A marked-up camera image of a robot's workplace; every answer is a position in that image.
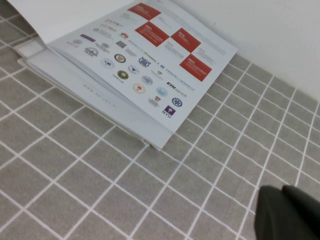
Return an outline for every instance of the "page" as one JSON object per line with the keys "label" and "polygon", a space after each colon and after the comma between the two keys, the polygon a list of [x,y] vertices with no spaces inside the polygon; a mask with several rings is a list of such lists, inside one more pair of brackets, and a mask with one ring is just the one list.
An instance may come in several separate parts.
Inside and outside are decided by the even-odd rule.
{"label": "page", "polygon": [[168,0],[135,1],[49,47],[85,65],[172,132],[237,51]]}

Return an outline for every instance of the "white grout line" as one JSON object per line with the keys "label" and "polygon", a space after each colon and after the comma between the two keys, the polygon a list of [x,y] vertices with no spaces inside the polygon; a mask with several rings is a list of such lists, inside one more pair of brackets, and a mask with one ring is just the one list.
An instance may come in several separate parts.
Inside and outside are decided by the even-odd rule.
{"label": "white grout line", "polygon": [[[315,112],[313,114],[311,126],[313,126],[313,124],[314,124],[314,121],[315,121],[315,118],[316,118],[316,112],[319,109],[319,105],[320,105],[320,102],[318,102],[318,105],[316,106]],[[310,127],[308,138],[307,138],[307,141],[306,141],[305,146],[304,146],[303,157],[302,157],[302,161],[301,161],[301,164],[300,164],[300,167],[299,167],[298,176],[297,176],[295,184],[294,184],[295,186],[298,186],[298,183],[299,183],[300,174],[301,174],[304,162],[305,162],[306,152],[307,152],[307,148],[308,148],[309,141],[310,141],[311,131],[312,131],[312,127]]]}
{"label": "white grout line", "polygon": [[206,198],[205,198],[205,200],[204,200],[204,202],[203,202],[203,204],[202,204],[202,206],[201,206],[201,210],[198,212],[197,216],[195,217],[195,219],[194,219],[194,221],[193,221],[193,223],[192,223],[192,225],[191,225],[191,227],[190,227],[190,229],[189,229],[189,231],[188,231],[187,236],[190,236],[192,230],[194,229],[194,227],[195,227],[195,225],[196,225],[196,222],[198,221],[198,219],[199,219],[199,217],[200,217],[201,212],[202,212],[203,209],[205,208],[205,206],[206,206],[206,204],[207,204],[207,202],[208,202],[208,200],[209,200],[209,198],[210,198],[213,190],[215,189],[215,187],[216,187],[216,185],[217,185],[217,183],[218,183],[218,180],[219,180],[220,176],[222,175],[223,171],[225,170],[225,168],[226,168],[226,166],[227,166],[227,164],[228,164],[228,162],[229,162],[229,160],[230,160],[233,152],[235,151],[235,149],[236,149],[236,147],[237,147],[237,145],[238,145],[238,142],[240,141],[242,135],[244,134],[246,127],[248,126],[248,124],[249,124],[252,116],[254,115],[255,110],[257,109],[257,107],[258,107],[260,101],[262,100],[263,95],[264,95],[264,93],[267,91],[267,89],[268,89],[268,87],[266,87],[266,88],[264,89],[263,94],[261,95],[261,97],[260,97],[258,103],[256,104],[253,112],[251,113],[248,121],[246,122],[246,124],[245,124],[245,126],[244,126],[244,128],[243,128],[243,130],[242,130],[242,132],[241,132],[241,134],[240,134],[239,137],[237,138],[236,143],[234,144],[234,146],[233,146],[231,152],[229,153],[229,155],[228,155],[225,163],[223,164],[222,169],[220,170],[220,172],[219,172],[219,174],[218,174],[215,182],[213,183],[212,188],[210,189],[208,195],[206,196]]}
{"label": "white grout line", "polygon": [[[276,141],[277,141],[277,138],[278,138],[280,129],[281,129],[281,127],[282,127],[283,122],[285,121],[286,114],[287,114],[287,112],[288,112],[289,106],[290,106],[290,104],[291,104],[291,102],[292,102],[292,99],[294,98],[294,95],[295,95],[296,91],[297,91],[297,89],[294,90],[294,93],[292,94],[292,97],[291,97],[291,99],[290,99],[290,102],[289,102],[289,104],[288,104],[288,106],[287,106],[287,108],[286,108],[286,111],[285,111],[285,113],[284,113],[284,115],[283,115],[283,117],[282,117],[281,125],[280,125],[280,127],[279,127],[279,129],[278,129],[278,131],[277,131],[277,133],[276,133],[276,137],[274,138],[273,144],[272,144],[272,146],[271,146],[271,148],[270,148],[270,150],[269,150],[268,156],[267,156],[267,158],[266,158],[266,160],[265,160],[265,162],[264,162],[264,165],[263,165],[262,171],[261,171],[261,173],[260,173],[259,179],[258,179],[258,181],[257,181],[257,183],[256,183],[256,186],[257,186],[257,187],[259,186],[259,184],[260,184],[260,182],[261,182],[261,179],[262,179],[263,174],[264,174],[264,172],[265,172],[265,169],[266,169],[266,166],[267,166],[267,164],[268,164],[269,158],[270,158],[270,156],[271,156],[271,154],[272,154],[272,151],[273,151],[273,149],[274,149],[274,147],[275,147],[275,145],[276,145]],[[251,196],[251,199],[250,199],[250,202],[249,202],[249,205],[248,205],[248,209],[246,210],[246,212],[245,212],[245,214],[244,214],[244,217],[243,217],[243,219],[242,219],[242,222],[241,222],[239,231],[238,231],[237,236],[236,236],[236,240],[239,239],[240,234],[241,234],[241,232],[242,232],[242,230],[243,230],[243,227],[244,227],[244,225],[245,225],[247,216],[248,216],[248,214],[249,214],[249,209],[251,209],[251,205],[252,205],[252,203],[253,203],[253,201],[254,201],[254,197],[255,197],[256,193],[257,193],[257,188],[254,189],[254,192],[253,192],[253,194],[252,194],[252,196]]]}

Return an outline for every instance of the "floor tile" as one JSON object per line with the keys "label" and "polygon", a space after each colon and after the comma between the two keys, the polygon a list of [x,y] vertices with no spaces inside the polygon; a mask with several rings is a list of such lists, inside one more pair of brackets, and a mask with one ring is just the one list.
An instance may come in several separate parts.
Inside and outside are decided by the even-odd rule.
{"label": "floor tile", "polygon": [[147,211],[139,202],[115,186],[94,209],[128,235]]}
{"label": "floor tile", "polygon": [[280,127],[280,123],[278,121],[274,120],[272,117],[265,114],[263,111],[260,111],[259,109],[254,112],[251,121],[274,135],[277,134]]}
{"label": "floor tile", "polygon": [[246,240],[256,240],[254,223],[255,215],[252,212],[249,212],[241,232],[241,236],[245,237]]}
{"label": "floor tile", "polygon": [[241,78],[240,83],[259,95],[262,95],[262,93],[267,87],[266,85],[259,82],[258,80],[255,80],[252,76],[249,76],[248,74],[245,74]]}
{"label": "floor tile", "polygon": [[16,159],[0,171],[0,189],[22,206],[49,184],[36,170]]}
{"label": "floor tile", "polygon": [[205,201],[211,185],[194,174],[185,166],[181,166],[170,182],[170,186],[186,196],[198,206]]}
{"label": "floor tile", "polygon": [[68,96],[58,88],[50,90],[44,94],[43,97],[67,114],[72,114],[75,110],[78,110],[82,107],[80,102],[74,100],[72,97]]}
{"label": "floor tile", "polygon": [[22,16],[11,18],[9,22],[24,31],[26,34],[30,35],[36,32]]}
{"label": "floor tile", "polygon": [[40,98],[24,106],[17,113],[45,133],[67,117]]}
{"label": "floor tile", "polygon": [[255,77],[256,79],[259,79],[261,82],[268,84],[272,78],[272,74],[268,73],[267,71],[263,70],[261,67],[252,64],[248,71],[248,74]]}
{"label": "floor tile", "polygon": [[237,67],[238,69],[241,69],[242,71],[245,71],[249,67],[250,62],[247,59],[243,58],[242,56],[239,56],[238,54],[236,54],[230,60],[230,64]]}
{"label": "floor tile", "polygon": [[216,180],[220,170],[222,169],[221,163],[212,160],[196,148],[190,152],[184,161],[184,164],[192,168],[211,183]]}
{"label": "floor tile", "polygon": [[267,149],[270,149],[275,141],[274,135],[270,134],[269,132],[252,122],[249,122],[244,131],[244,134],[262,144]]}
{"label": "floor tile", "polygon": [[222,106],[216,116],[227,124],[230,124],[234,128],[238,129],[239,131],[242,131],[244,129],[248,121],[244,116],[233,111],[227,106]]}
{"label": "floor tile", "polygon": [[6,163],[9,161],[11,158],[14,157],[14,154],[10,152],[8,149],[6,149],[4,146],[0,145],[0,167],[2,164]]}
{"label": "floor tile", "polygon": [[172,156],[173,158],[181,161],[188,153],[191,145],[178,137],[172,135],[169,141],[164,145],[163,151]]}
{"label": "floor tile", "polygon": [[129,135],[119,127],[114,128],[104,139],[132,159],[134,159],[145,146],[142,141]]}
{"label": "floor tile", "polygon": [[280,107],[272,104],[271,102],[269,102],[263,98],[261,99],[261,101],[258,105],[258,109],[265,112],[266,114],[269,114],[270,116],[272,116],[273,118],[275,118],[279,122],[282,121],[282,118],[285,115],[285,111],[283,109],[281,109]]}
{"label": "floor tile", "polygon": [[317,131],[314,128],[312,128],[310,133],[310,141],[320,146],[320,131]]}
{"label": "floor tile", "polygon": [[125,240],[117,230],[108,225],[100,217],[90,213],[75,229],[68,240]]}
{"label": "floor tile", "polygon": [[229,94],[227,90],[225,90],[224,88],[222,88],[216,83],[213,83],[211,85],[207,93],[212,97],[214,97],[215,99],[219,100],[220,102],[223,102]]}
{"label": "floor tile", "polygon": [[52,87],[50,83],[28,69],[15,74],[14,77],[38,94]]}
{"label": "floor tile", "polygon": [[0,140],[17,153],[40,136],[40,132],[14,114],[0,121]]}
{"label": "floor tile", "polygon": [[77,112],[74,115],[74,118],[99,136],[102,136],[106,131],[114,126],[111,122],[87,107]]}
{"label": "floor tile", "polygon": [[282,139],[301,152],[305,150],[307,140],[284,125],[282,125],[280,129],[278,138]]}
{"label": "floor tile", "polygon": [[202,135],[196,146],[221,163],[227,160],[231,152],[231,147],[206,132]]}
{"label": "floor tile", "polygon": [[153,213],[149,213],[138,231],[133,236],[134,240],[183,240],[184,236],[162,221]]}
{"label": "floor tile", "polygon": [[302,153],[298,152],[280,139],[276,140],[272,151],[297,168],[300,167],[303,157]]}
{"label": "floor tile", "polygon": [[260,96],[257,93],[247,89],[241,84],[238,84],[232,93],[242,98],[243,100],[246,100],[248,103],[251,103],[252,105],[256,105],[260,99]]}
{"label": "floor tile", "polygon": [[57,240],[52,233],[24,212],[3,230],[1,238],[5,240]]}
{"label": "floor tile", "polygon": [[190,237],[194,240],[234,240],[236,235],[207,214],[201,213]]}
{"label": "floor tile", "polygon": [[22,154],[51,178],[56,178],[76,158],[48,138],[44,138]]}
{"label": "floor tile", "polygon": [[306,154],[320,163],[320,147],[314,145],[312,142],[308,142]]}
{"label": "floor tile", "polygon": [[0,194],[0,228],[8,222],[18,211],[19,207]]}
{"label": "floor tile", "polygon": [[306,95],[300,90],[297,90],[293,96],[293,101],[309,109],[313,113],[316,111],[318,102],[312,97]]}
{"label": "floor tile", "polygon": [[250,183],[256,184],[262,167],[258,166],[253,161],[249,160],[245,156],[242,156],[237,151],[234,151],[227,163],[227,167],[247,179]]}
{"label": "floor tile", "polygon": [[273,176],[271,173],[264,171],[259,184],[259,188],[261,186],[273,186],[277,189],[281,189],[283,185],[287,184],[279,178]]}
{"label": "floor tile", "polygon": [[185,233],[199,212],[197,207],[169,188],[164,190],[153,210]]}
{"label": "floor tile", "polygon": [[303,172],[299,178],[298,188],[320,201],[320,184],[306,176]]}
{"label": "floor tile", "polygon": [[247,156],[248,158],[254,160],[259,165],[263,166],[268,156],[268,151],[261,147],[258,143],[252,141],[246,136],[242,136],[238,142],[236,149]]}
{"label": "floor tile", "polygon": [[235,198],[245,206],[249,205],[252,194],[254,193],[254,187],[247,183],[242,178],[235,175],[233,172],[225,169],[220,176],[216,187]]}
{"label": "floor tile", "polygon": [[320,182],[320,164],[304,156],[302,171]]}
{"label": "floor tile", "polygon": [[236,143],[238,137],[240,136],[239,131],[228,126],[217,118],[213,119],[207,128],[207,131],[231,146]]}
{"label": "floor tile", "polygon": [[238,231],[246,209],[217,189],[214,189],[204,209],[217,219]]}
{"label": "floor tile", "polygon": [[280,80],[277,77],[274,77],[270,83],[270,87],[279,91],[283,95],[287,96],[288,98],[292,97],[294,94],[295,88],[290,86],[289,84],[285,83],[284,81]]}
{"label": "floor tile", "polygon": [[291,102],[288,112],[296,116],[301,121],[311,124],[314,115],[303,107]]}
{"label": "floor tile", "polygon": [[58,183],[89,206],[110,186],[109,181],[82,162],[69,169]]}
{"label": "floor tile", "polygon": [[42,194],[28,210],[61,236],[65,236],[87,211],[55,185]]}
{"label": "floor tile", "polygon": [[54,130],[50,136],[78,156],[98,140],[91,132],[71,119]]}
{"label": "floor tile", "polygon": [[22,31],[7,22],[0,22],[0,40],[9,44],[26,37]]}
{"label": "floor tile", "polygon": [[200,107],[195,106],[188,116],[188,119],[198,124],[200,127],[205,128],[212,118],[212,115],[202,110]]}
{"label": "floor tile", "polygon": [[285,180],[290,185],[295,185],[298,170],[274,154],[270,155],[266,169]]}
{"label": "floor tile", "polygon": [[288,105],[289,105],[289,98],[286,98],[285,96],[283,96],[282,94],[276,92],[275,90],[273,90],[272,88],[269,88],[265,91],[263,97],[271,102],[273,102],[275,105],[277,105],[278,107],[282,108],[282,109],[287,109]]}
{"label": "floor tile", "polygon": [[0,49],[0,67],[10,74],[22,69],[23,67],[17,62],[20,56],[10,47]]}
{"label": "floor tile", "polygon": [[229,106],[233,110],[242,114],[246,118],[249,118],[254,111],[254,107],[243,101],[241,98],[234,94],[231,94],[225,102],[225,105]]}
{"label": "floor tile", "polygon": [[200,136],[202,133],[202,129],[192,122],[190,122],[188,119],[186,119],[182,125],[178,128],[176,133],[183,137],[185,140],[187,140],[190,143],[194,143],[197,138]]}
{"label": "floor tile", "polygon": [[291,114],[286,114],[283,124],[289,127],[290,129],[296,131],[297,133],[301,134],[305,138],[309,135],[310,126],[305,124],[303,121],[297,119],[296,117],[292,116]]}
{"label": "floor tile", "polygon": [[209,95],[205,94],[198,102],[198,105],[214,115],[220,107],[221,103],[215,100],[214,98],[210,97]]}
{"label": "floor tile", "polygon": [[244,74],[243,71],[236,69],[230,64],[228,64],[222,72],[236,81],[238,81],[241,78],[242,74]]}
{"label": "floor tile", "polygon": [[218,76],[218,78],[215,80],[215,83],[217,83],[220,86],[224,87],[225,89],[231,91],[237,82],[235,80],[231,79],[230,77],[221,73]]}
{"label": "floor tile", "polygon": [[0,81],[0,100],[11,109],[20,107],[34,97],[35,95],[32,92],[12,78]]}
{"label": "floor tile", "polygon": [[146,148],[136,162],[165,182],[179,165],[178,162],[153,147]]}
{"label": "floor tile", "polygon": [[130,163],[129,159],[103,141],[82,159],[111,180],[115,180]]}
{"label": "floor tile", "polygon": [[117,183],[148,206],[151,205],[164,186],[135,164],[125,172]]}

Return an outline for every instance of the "logo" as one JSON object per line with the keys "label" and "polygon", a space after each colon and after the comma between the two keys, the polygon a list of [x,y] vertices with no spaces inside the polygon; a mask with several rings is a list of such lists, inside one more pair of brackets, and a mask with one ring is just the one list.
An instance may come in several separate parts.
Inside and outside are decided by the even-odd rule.
{"label": "logo", "polygon": [[168,96],[168,91],[164,87],[158,87],[156,92],[162,97]]}
{"label": "logo", "polygon": [[181,94],[183,97],[187,97],[186,94],[184,94],[182,91],[180,91],[178,88],[176,88],[173,84],[171,84],[170,82],[166,83],[167,85],[169,85],[172,89],[174,89],[178,94]]}
{"label": "logo", "polygon": [[122,42],[122,41],[118,41],[116,44],[117,44],[120,48],[122,48],[122,49],[124,49],[124,48],[127,46],[127,44],[125,44],[125,43]]}
{"label": "logo", "polygon": [[139,59],[139,63],[144,66],[145,68],[149,67],[151,62],[149,62],[147,59],[145,59],[144,57],[141,57]]}
{"label": "logo", "polygon": [[129,69],[130,73],[133,73],[133,74],[138,74],[138,73],[140,73],[139,68],[137,68],[136,66],[130,65],[130,66],[128,67],[128,69]]}
{"label": "logo", "polygon": [[133,84],[132,89],[137,94],[144,94],[147,91],[146,88],[142,84],[139,84],[139,83]]}
{"label": "logo", "polygon": [[81,34],[80,37],[83,37],[83,38],[85,38],[85,39],[87,39],[87,40],[89,40],[90,42],[93,42],[93,43],[96,41],[96,40],[93,39],[92,37],[89,37],[89,36],[87,36],[87,35],[85,35],[85,34]]}
{"label": "logo", "polygon": [[182,101],[179,98],[176,98],[176,97],[172,99],[172,103],[176,107],[181,107],[182,106]]}
{"label": "logo", "polygon": [[116,54],[114,55],[114,59],[119,62],[119,63],[125,63],[127,60],[124,56],[122,56],[121,54]]}
{"label": "logo", "polygon": [[114,69],[115,68],[115,64],[112,60],[110,60],[109,58],[103,58],[100,61],[101,65],[104,66],[106,69]]}
{"label": "logo", "polygon": [[91,56],[91,57],[93,57],[93,56],[98,56],[98,50],[97,49],[95,49],[95,48],[93,48],[93,47],[87,47],[85,50],[84,50],[84,52],[86,53],[86,54],[88,54],[89,56]]}
{"label": "logo", "polygon": [[143,76],[142,82],[144,82],[146,85],[152,85],[154,81],[149,76]]}
{"label": "logo", "polygon": [[118,71],[118,76],[123,80],[127,80],[129,78],[128,73],[126,73],[125,71]]}
{"label": "logo", "polygon": [[120,35],[120,37],[122,37],[122,38],[124,38],[124,39],[127,39],[127,38],[129,37],[129,35],[126,34],[126,33],[124,33],[124,32],[122,32],[122,33],[119,34],[119,35]]}
{"label": "logo", "polygon": [[176,110],[174,110],[169,105],[162,111],[164,115],[166,115],[169,119],[175,114]]}

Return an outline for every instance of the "circular emblem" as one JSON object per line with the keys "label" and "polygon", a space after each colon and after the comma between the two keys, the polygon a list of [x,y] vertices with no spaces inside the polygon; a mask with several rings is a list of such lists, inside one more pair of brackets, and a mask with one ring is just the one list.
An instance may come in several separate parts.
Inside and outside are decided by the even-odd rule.
{"label": "circular emblem", "polygon": [[142,82],[144,82],[146,85],[152,85],[154,81],[149,76],[143,76]]}
{"label": "circular emblem", "polygon": [[116,55],[114,55],[114,59],[115,59],[117,62],[122,63],[122,64],[127,61],[126,58],[125,58],[123,55],[121,55],[121,54],[116,54]]}
{"label": "circular emblem", "polygon": [[158,87],[156,92],[162,97],[168,96],[168,91],[164,87]]}
{"label": "circular emblem", "polygon": [[118,71],[118,76],[123,80],[127,80],[129,78],[128,73],[126,73],[125,71]]}
{"label": "circular emblem", "polygon": [[137,94],[144,94],[147,91],[146,88],[139,83],[133,84],[132,88]]}
{"label": "circular emblem", "polygon": [[100,61],[101,65],[104,66],[106,69],[114,69],[115,68],[115,64],[112,60],[110,60],[109,58],[103,58]]}
{"label": "circular emblem", "polygon": [[137,68],[136,66],[130,65],[130,66],[128,67],[128,69],[129,69],[129,71],[130,71],[131,73],[133,73],[133,74],[138,74],[138,73],[140,73],[139,68]]}
{"label": "circular emblem", "polygon": [[176,97],[172,99],[172,103],[176,107],[181,107],[182,106],[182,101],[179,98],[176,98]]}

